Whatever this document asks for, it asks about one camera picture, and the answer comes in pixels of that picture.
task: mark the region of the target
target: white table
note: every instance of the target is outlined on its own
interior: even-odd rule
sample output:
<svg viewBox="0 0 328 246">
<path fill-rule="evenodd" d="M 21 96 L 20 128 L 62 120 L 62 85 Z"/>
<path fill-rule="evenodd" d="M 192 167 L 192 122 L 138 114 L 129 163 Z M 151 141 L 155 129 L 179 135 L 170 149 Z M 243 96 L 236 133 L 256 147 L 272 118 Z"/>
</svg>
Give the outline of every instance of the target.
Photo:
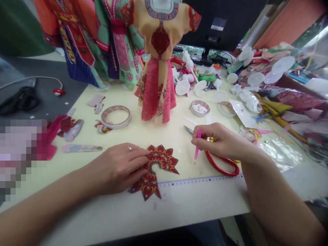
<svg viewBox="0 0 328 246">
<path fill-rule="evenodd" d="M 229 91 L 231 85 L 223 81 L 221 89 Z M 123 129 L 114 130 L 106 135 L 95 132 L 95 119 L 99 115 L 85 103 L 95 94 L 106 96 L 103 101 L 106 109 L 113 105 L 127 106 L 132 112 L 132 122 Z M 211 91 L 200 100 L 205 101 L 211 108 L 210 117 L 213 122 L 220 122 L 231 130 L 238 131 L 241 125 L 237 117 L 226 118 L 216 109 L 215 103 L 210 101 Z M 229 98 L 236 96 L 228 92 Z M 166 125 L 155 125 L 153 121 L 141 120 L 141 108 L 137 106 L 137 97 L 120 84 L 112 85 L 108 92 L 99 92 L 88 86 L 80 96 L 74 107 L 77 108 L 73 118 L 84 119 L 85 123 L 74 144 L 101 145 L 106 149 L 122 142 L 132 142 L 143 148 L 150 144 L 165 148 L 173 148 L 173 156 L 179 159 L 176 166 L 180 175 L 165 172 L 154 167 L 158 181 L 206 177 L 218 175 L 206 159 L 205 154 L 199 154 L 197 164 L 193 164 L 194 146 L 190 143 L 191 136 L 183 129 L 183 125 L 193 127 L 184 118 L 192 118 L 199 124 L 205 124 L 205 118 L 196 118 L 189 111 L 191 101 L 198 98 L 177 96 L 177 107 L 171 110 L 171 120 Z M 276 138 L 271 134 L 262 140 Z M 51 184 L 67 173 L 86 165 L 99 152 L 67 153 L 61 152 L 65 145 L 62 138 L 56 137 L 53 142 L 58 146 L 54 158 L 48 162 L 35 162 L 31 174 L 26 175 L 20 188 L 15 189 L 11 201 L 0 207 L 0 212 L 8 209 L 22 199 Z M 293 148 L 303 154 L 303 162 L 298 167 L 284 173 L 284 177 L 305 201 L 328 196 L 328 170 L 311 161 L 297 146 Z M 181 185 L 176 187 L 161 187 L 162 199 L 154 194 L 145 202 L 141 191 L 130 194 L 102 196 L 80 207 L 70 214 L 59 227 L 44 241 L 44 245 L 89 245 L 120 238 L 185 226 L 188 224 L 233 216 L 250 211 L 247 200 L 246 184 L 243 178 L 225 179 L 215 182 Z"/>
</svg>

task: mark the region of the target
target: hand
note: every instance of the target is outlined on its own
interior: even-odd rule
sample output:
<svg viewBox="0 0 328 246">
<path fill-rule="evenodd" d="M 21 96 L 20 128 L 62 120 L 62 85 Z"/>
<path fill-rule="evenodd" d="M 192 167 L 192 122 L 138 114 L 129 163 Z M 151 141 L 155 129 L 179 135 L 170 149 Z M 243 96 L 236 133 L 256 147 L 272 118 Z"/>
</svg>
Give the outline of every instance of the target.
<svg viewBox="0 0 328 246">
<path fill-rule="evenodd" d="M 198 129 L 202 129 L 202 138 L 197 138 Z M 208 137 L 213 137 L 214 141 L 207 141 Z M 191 143 L 200 150 L 208 150 L 218 156 L 239 161 L 256 158 L 262 153 L 254 144 L 220 123 L 196 126 Z"/>
<path fill-rule="evenodd" d="M 76 171 L 84 196 L 113 194 L 126 190 L 137 182 L 147 170 L 136 171 L 148 162 L 151 152 L 131 143 L 122 143 L 106 149 L 92 162 Z"/>
</svg>

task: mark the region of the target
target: scissor blade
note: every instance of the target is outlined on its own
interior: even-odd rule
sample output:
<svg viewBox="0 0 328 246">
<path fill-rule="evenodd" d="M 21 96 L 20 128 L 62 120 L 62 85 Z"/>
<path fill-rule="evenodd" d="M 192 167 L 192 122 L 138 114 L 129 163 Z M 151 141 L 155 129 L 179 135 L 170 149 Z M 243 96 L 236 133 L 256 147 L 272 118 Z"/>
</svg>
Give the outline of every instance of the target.
<svg viewBox="0 0 328 246">
<path fill-rule="evenodd" d="M 189 131 L 189 133 L 190 133 L 191 135 L 194 133 L 194 131 L 193 131 L 192 129 L 190 129 L 189 127 L 186 127 L 185 125 L 184 125 L 184 127 Z"/>
</svg>

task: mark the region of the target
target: red-handled scissors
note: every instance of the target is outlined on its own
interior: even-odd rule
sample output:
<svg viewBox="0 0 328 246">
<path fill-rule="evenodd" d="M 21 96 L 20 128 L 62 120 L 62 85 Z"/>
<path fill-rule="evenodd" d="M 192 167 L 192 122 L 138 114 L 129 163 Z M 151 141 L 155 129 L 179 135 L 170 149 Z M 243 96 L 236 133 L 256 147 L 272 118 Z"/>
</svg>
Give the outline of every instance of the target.
<svg viewBox="0 0 328 246">
<path fill-rule="evenodd" d="M 193 134 L 193 130 L 190 129 L 189 127 L 186 127 L 184 126 L 188 131 L 189 133 Z M 216 157 L 220 158 L 221 160 L 224 160 L 225 162 L 227 162 L 228 164 L 232 165 L 235 169 L 235 171 L 233 173 L 229 173 L 229 172 L 226 172 L 224 170 L 222 170 L 221 168 L 218 167 L 218 165 L 214 162 L 212 156 L 211 156 L 211 153 L 209 151 L 205 151 L 205 154 L 207 156 L 207 159 L 209 160 L 210 164 L 220 173 L 222 173 L 223 175 L 226 175 L 226 176 L 230 176 L 230 177 L 234 177 L 234 176 L 237 176 L 239 174 L 239 167 L 237 166 L 237 164 L 233 161 L 233 160 L 230 160 L 230 159 L 227 159 L 227 158 L 224 158 L 224 157 L 221 157 L 221 156 L 217 156 L 216 154 L 213 154 L 212 155 L 215 155 Z"/>
</svg>

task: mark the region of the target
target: monitor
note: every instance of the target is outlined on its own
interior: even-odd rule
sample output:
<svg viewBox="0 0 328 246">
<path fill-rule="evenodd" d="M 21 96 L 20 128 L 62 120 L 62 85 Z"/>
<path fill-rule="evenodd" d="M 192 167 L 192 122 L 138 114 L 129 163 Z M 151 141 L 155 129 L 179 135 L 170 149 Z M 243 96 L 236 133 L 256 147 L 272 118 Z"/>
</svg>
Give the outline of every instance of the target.
<svg viewBox="0 0 328 246">
<path fill-rule="evenodd" d="M 234 51 L 252 27 L 267 0 L 182 0 L 202 20 L 196 32 L 185 34 L 180 44 Z"/>
</svg>

